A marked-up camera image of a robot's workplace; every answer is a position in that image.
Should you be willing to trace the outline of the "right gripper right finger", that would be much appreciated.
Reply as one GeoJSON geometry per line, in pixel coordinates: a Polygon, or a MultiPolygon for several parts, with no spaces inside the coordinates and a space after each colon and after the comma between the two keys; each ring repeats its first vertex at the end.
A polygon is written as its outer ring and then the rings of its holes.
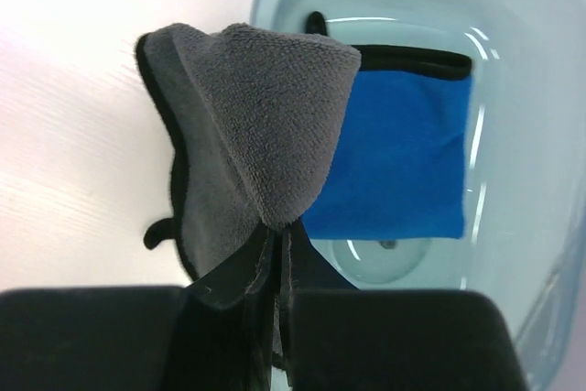
{"type": "Polygon", "coordinates": [[[281,234],[279,326],[295,390],[526,390],[500,310],[466,290],[360,290],[281,234]]]}

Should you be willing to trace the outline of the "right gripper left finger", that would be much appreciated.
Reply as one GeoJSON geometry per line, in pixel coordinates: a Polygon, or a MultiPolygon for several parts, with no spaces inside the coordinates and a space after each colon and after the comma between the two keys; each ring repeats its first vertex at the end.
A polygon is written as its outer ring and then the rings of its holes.
{"type": "Polygon", "coordinates": [[[275,236],[192,285],[28,288],[1,296],[4,390],[267,390],[275,236]]]}

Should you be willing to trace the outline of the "blue microfiber towel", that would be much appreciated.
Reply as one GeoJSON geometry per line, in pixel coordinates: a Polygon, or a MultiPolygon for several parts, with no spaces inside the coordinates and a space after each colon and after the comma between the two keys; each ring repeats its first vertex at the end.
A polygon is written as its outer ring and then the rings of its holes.
{"type": "Polygon", "coordinates": [[[362,56],[327,181],[302,217],[308,236],[460,238],[472,60],[400,43],[382,19],[316,11],[305,30],[362,56]]]}

